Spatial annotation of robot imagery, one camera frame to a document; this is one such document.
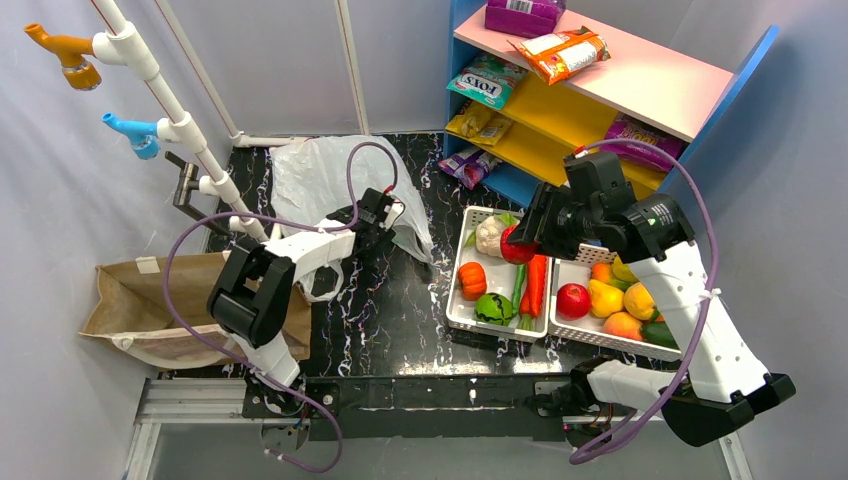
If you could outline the white plastic grocery bag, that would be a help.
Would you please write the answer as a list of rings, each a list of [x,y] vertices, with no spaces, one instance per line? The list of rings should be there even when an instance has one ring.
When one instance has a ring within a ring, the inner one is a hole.
[[[405,210],[393,226],[392,242],[418,261],[433,261],[433,239],[423,200],[413,185],[400,154],[388,140],[378,136],[350,135],[319,137],[303,143],[274,147],[271,207],[277,217],[305,225],[316,225],[326,215],[351,205],[346,167],[350,151],[359,144],[352,163],[354,193],[367,188],[383,191],[394,185],[392,194]]]

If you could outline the red tomato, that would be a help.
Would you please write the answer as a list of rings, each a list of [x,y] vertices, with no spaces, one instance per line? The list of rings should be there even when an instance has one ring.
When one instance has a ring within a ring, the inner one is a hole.
[[[503,230],[500,238],[500,252],[505,261],[515,265],[523,265],[534,258],[537,245],[535,243],[511,244],[508,239],[516,228],[516,225],[512,225]]]

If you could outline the red apple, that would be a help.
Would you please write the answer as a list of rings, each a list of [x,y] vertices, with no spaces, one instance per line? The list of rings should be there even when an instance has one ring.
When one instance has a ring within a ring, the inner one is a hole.
[[[556,312],[569,320],[580,319],[591,310],[589,291],[580,284],[567,283],[556,295]]]

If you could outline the yellow pear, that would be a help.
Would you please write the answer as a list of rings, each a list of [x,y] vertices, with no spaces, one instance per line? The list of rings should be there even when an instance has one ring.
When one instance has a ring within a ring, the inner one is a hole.
[[[607,318],[610,315],[624,310],[624,292],[615,287],[606,285],[600,281],[590,279],[588,291],[591,298],[590,313],[598,318]]]

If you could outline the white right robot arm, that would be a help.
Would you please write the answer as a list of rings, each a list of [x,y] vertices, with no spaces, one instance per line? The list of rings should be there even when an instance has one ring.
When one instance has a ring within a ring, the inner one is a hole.
[[[575,259],[589,241],[617,254],[646,287],[683,354],[676,372],[604,356],[573,368],[554,392],[556,407],[629,409],[621,423],[580,447],[573,464],[625,446],[654,416],[700,447],[795,394],[792,379],[770,372],[739,335],[713,285],[716,267],[703,263],[694,230],[672,197],[637,199],[610,152],[569,155],[564,170],[566,185],[537,187],[510,242],[560,260]]]

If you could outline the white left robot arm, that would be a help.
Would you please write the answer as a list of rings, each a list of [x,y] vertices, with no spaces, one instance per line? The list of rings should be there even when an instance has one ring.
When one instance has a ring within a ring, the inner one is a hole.
[[[295,283],[334,261],[393,239],[402,201],[368,188],[354,205],[317,225],[264,243],[246,241],[229,255],[207,302],[211,317],[275,389],[300,374],[282,328]]]

